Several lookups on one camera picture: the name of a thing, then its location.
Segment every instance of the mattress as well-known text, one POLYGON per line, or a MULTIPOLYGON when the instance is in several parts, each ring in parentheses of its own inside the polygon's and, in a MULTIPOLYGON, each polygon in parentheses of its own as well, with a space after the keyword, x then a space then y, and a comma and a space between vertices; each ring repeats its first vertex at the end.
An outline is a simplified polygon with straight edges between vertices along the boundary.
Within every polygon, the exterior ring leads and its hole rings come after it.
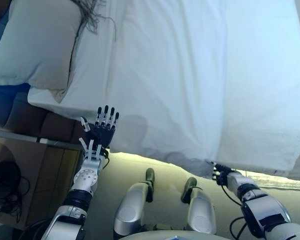
MULTIPOLYGON (((151 16, 157 9, 152 9, 149 1, 108 0, 105 6, 98 6, 98 13, 111 17, 116 28, 105 19, 99 22, 98 35, 83 32, 73 82, 60 104, 47 90, 35 88, 29 91, 29 103, 71 119, 85 116, 91 123, 99 106, 117 107, 123 116, 112 151, 174 163, 199 176, 211 174, 209 161, 287 176, 300 156, 300 26, 294 1, 227 1, 223 12, 228 34, 225 53, 225 35, 214 32, 224 30, 222 11, 206 1, 205 13, 211 14, 207 21, 213 20, 210 25, 215 27, 207 33, 221 49, 215 55, 207 54, 210 59, 202 58, 203 71, 198 65, 201 56, 196 53, 202 51, 196 48, 202 46, 196 39, 198 33, 194 29, 180 32, 180 28, 187 30, 184 26, 192 20, 191 9, 186 4, 166 3, 160 3, 161 12, 156 16, 151 16), (156 40, 156 32, 151 32, 149 24, 138 22, 137 18, 147 22, 142 11, 155 23, 152 29, 170 36, 164 39, 166 50, 159 46, 161 53, 155 48, 158 43, 151 42, 156 40), (176 25, 167 22, 166 16, 181 17, 176 25), (189 38, 178 38, 179 33, 189 38), (168 61, 165 53, 172 56, 168 61), (151 58, 160 54, 165 61, 151 58), (149 63, 155 67, 147 68, 149 63), (180 99, 167 103, 171 86, 164 82, 170 78, 164 71, 172 73, 169 67, 175 66, 179 68, 173 69, 177 72, 173 78, 207 79, 206 71, 219 81, 184 81, 183 86, 182 81, 176 82, 171 91, 179 91, 180 99), (158 89, 164 89, 166 96, 158 89), (196 100, 204 104, 197 105, 196 100)), ((201 27, 202 22, 194 22, 194 27, 201 27)))

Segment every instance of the black cable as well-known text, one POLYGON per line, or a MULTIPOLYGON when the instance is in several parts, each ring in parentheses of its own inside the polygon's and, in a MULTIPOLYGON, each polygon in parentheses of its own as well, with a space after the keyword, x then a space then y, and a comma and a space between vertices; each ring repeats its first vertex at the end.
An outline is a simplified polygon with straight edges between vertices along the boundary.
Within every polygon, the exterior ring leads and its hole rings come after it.
POLYGON ((110 158, 109 158, 109 157, 107 157, 106 159, 108 159, 108 162, 106 163, 106 165, 104 165, 104 167, 103 167, 102 169, 105 169, 105 168, 106 168, 106 166, 108 166, 108 164, 110 163, 110 158))
POLYGON ((19 223, 22 214, 22 195, 17 191, 13 192, 10 198, 8 198, 5 203, 15 204, 13 206, 13 209, 10 212, 6 212, 6 214, 9 214, 12 217, 16 217, 16 222, 19 223))
POLYGON ((49 224, 50 224, 49 221, 45 221, 45 222, 41 223, 41 225, 35 230, 32 240, 40 240, 42 238, 42 235, 45 234, 45 231, 49 227, 49 224), (46 229, 44 230, 44 232, 40 233, 40 231, 43 228, 46 228, 46 229))
POLYGON ((203 189, 202 189, 201 187, 199 187, 199 186, 192 186, 191 188, 192 188, 192 189, 200 189, 200 190, 203 191, 203 189))
POLYGON ((243 224, 243 226, 240 229, 238 235, 236 236, 236 240, 239 240, 239 238, 240 238, 241 234, 243 233, 243 231, 245 230, 246 226, 247 226, 247 223, 243 224))
POLYGON ((232 220, 232 222, 230 223, 230 225, 229 225, 229 231, 230 231, 230 234, 231 234, 231 236, 235 239, 235 240, 237 240, 237 237, 234 235, 234 232, 232 231, 232 226, 234 225, 234 223, 236 222, 236 221, 238 221, 238 220, 240 220, 240 219, 244 219, 245 217, 244 216, 240 216, 240 217, 237 217, 237 218, 235 218, 235 219, 233 219, 232 220))
POLYGON ((47 221, 51 221, 52 220, 52 217, 49 217, 47 219, 43 219, 43 220, 38 220, 38 221, 35 221, 34 223, 30 224, 23 232, 22 234, 20 235, 19 239, 18 240, 26 240, 24 238, 24 236, 27 234, 27 232, 29 232, 30 229, 34 228, 35 226, 39 225, 39 224, 43 224, 47 221))
POLYGON ((235 204, 241 206, 241 204, 240 204, 239 202, 237 202, 237 201, 234 200, 232 197, 230 197, 230 195, 226 192, 226 190, 225 190, 225 188, 224 188, 223 185, 221 185, 221 188, 222 188, 222 190, 224 191, 225 195, 227 195, 227 197, 228 197, 232 202, 234 202, 235 204))
POLYGON ((26 177, 24 177, 24 176, 21 176, 21 178, 22 178, 23 180, 26 180, 26 182, 27 182, 27 184, 28 184, 28 188, 27 188, 26 192, 23 193, 23 194, 21 194, 21 196, 23 197, 24 195, 26 195, 26 194, 30 191, 30 181, 29 181, 26 177))

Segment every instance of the white pillow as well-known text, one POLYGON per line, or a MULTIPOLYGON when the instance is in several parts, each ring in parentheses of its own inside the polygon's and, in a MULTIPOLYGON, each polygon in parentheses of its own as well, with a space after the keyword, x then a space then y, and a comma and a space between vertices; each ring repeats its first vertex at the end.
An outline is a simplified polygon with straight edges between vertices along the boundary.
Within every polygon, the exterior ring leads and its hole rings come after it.
POLYGON ((60 102, 80 23, 71 0, 15 0, 0 41, 0 85, 29 83, 60 102))

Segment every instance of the bed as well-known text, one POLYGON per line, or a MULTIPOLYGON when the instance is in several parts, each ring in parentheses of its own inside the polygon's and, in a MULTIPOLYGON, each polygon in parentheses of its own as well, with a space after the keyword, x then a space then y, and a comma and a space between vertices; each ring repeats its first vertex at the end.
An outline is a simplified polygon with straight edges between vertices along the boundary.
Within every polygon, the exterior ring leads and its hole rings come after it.
POLYGON ((113 21, 83 31, 62 102, 31 88, 30 104, 91 123, 99 106, 114 106, 111 151, 198 176, 210 177, 213 161, 300 179, 293 0, 107 0, 95 10, 113 21))

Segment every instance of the wooden nightstand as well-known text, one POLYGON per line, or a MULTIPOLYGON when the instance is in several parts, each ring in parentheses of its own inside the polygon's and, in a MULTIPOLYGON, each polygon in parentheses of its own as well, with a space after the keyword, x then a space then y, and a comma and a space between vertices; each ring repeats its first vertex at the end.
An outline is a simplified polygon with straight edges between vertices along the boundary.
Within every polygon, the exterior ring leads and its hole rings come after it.
MULTIPOLYGON (((0 162, 15 161, 21 175, 30 181, 29 192, 22 197, 22 214, 16 218, 0 212, 0 223, 23 230, 30 224, 52 217, 63 203, 73 181, 81 151, 0 137, 0 162)), ((21 179, 19 192, 28 188, 21 179)))

